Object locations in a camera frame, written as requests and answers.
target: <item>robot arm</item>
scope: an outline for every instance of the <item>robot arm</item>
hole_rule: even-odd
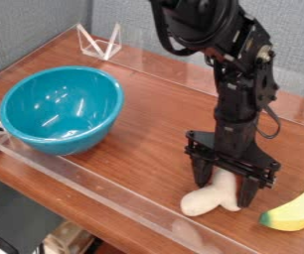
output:
[[[177,56],[205,54],[214,68],[220,101],[215,133],[190,131],[186,153],[199,187],[213,166],[242,176],[238,206],[248,207],[258,189],[272,187],[280,164],[256,145],[256,132],[272,139],[280,120],[269,107],[278,85],[273,78],[270,36],[238,0],[150,0],[159,41]],[[175,50],[170,37],[183,46]],[[273,135],[258,130],[260,112],[277,122]]]

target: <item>wooden table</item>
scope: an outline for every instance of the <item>wooden table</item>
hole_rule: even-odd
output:
[[[187,143],[185,133],[189,129],[214,130],[213,112],[217,99],[205,94],[210,91],[202,87],[202,82],[207,81],[207,87],[214,87],[214,80],[206,70],[190,64],[181,68],[183,63],[147,52],[142,53],[143,62],[138,65],[134,65],[134,60],[141,58],[139,50],[126,47],[116,56],[115,61],[122,64],[126,61],[130,67],[87,57],[79,51],[76,31],[71,30],[0,73],[0,101],[20,79],[48,67],[78,64],[110,72],[126,92],[124,109],[104,141],[92,150],[70,159],[181,212],[179,202],[183,195],[197,189],[190,159],[183,153]],[[191,86],[186,87],[166,80],[169,72],[165,67],[171,71],[195,71],[194,73],[201,73],[203,77],[191,76],[182,71],[175,76],[169,76],[169,79],[178,80],[183,80],[185,76],[189,81],[186,85]],[[284,95],[282,99],[289,101],[292,97],[294,101],[298,100],[298,96],[289,94],[286,97]],[[297,114],[294,119],[298,117],[304,119],[304,113]],[[269,131],[274,128],[266,115],[262,116],[261,126]],[[293,199],[304,191],[304,126],[284,121],[278,138],[273,141],[258,138],[257,141],[260,147],[282,163],[274,189],[261,190],[250,208],[241,212],[234,213],[218,208],[194,220],[260,253],[304,254],[304,230],[280,232],[257,223],[262,212]],[[122,251],[191,253],[178,243],[3,153],[0,181]],[[225,253],[234,253],[228,246],[218,247]]]

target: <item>gray cubicle wall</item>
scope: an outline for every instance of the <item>gray cubicle wall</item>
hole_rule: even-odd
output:
[[[87,24],[91,0],[0,0],[0,69],[78,21]]]
[[[304,95],[304,0],[241,0],[273,37],[277,50],[276,77],[282,88]],[[114,23],[123,27],[123,42],[165,53],[155,34],[150,3],[146,0],[95,0],[92,32],[108,37]],[[203,65],[201,56],[182,61]]]

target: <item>blue bowl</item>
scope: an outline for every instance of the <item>blue bowl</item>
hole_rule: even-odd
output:
[[[47,69],[7,93],[0,118],[8,132],[47,154],[90,149],[112,127],[124,101],[118,81],[86,66]]]

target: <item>bowl rim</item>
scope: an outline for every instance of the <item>bowl rim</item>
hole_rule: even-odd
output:
[[[102,76],[104,76],[112,83],[115,91],[116,91],[116,103],[114,106],[114,110],[111,111],[111,113],[108,114],[108,116],[106,117],[104,121],[96,125],[92,129],[90,129],[88,131],[79,133],[74,136],[70,136],[67,138],[41,138],[41,137],[36,137],[32,136],[29,134],[27,134],[25,132],[20,131],[11,123],[9,119],[8,119],[8,102],[9,99],[13,95],[13,93],[19,90],[19,88],[28,82],[31,81],[33,78],[47,74],[47,73],[52,73],[60,70],[68,70],[68,69],[79,69],[79,70],[86,70],[90,71],[95,74],[99,74]],[[59,66],[59,67],[53,67],[53,68],[48,68],[44,69],[36,73],[33,73],[32,75],[27,76],[24,79],[21,79],[15,86],[9,89],[9,91],[7,92],[3,101],[1,101],[1,105],[0,105],[0,120],[3,123],[3,127],[5,128],[5,130],[19,139],[21,139],[23,141],[27,142],[35,142],[35,143],[40,143],[40,144],[63,144],[67,143],[70,141],[76,141],[80,140],[88,136],[91,136],[91,134],[104,130],[108,125],[115,121],[119,112],[122,110],[123,107],[123,103],[124,103],[124,92],[123,92],[123,88],[122,85],[119,84],[118,80],[112,77],[111,74],[108,74],[106,71],[94,68],[94,67],[88,67],[88,66],[83,66],[83,65],[66,65],[66,66]]]

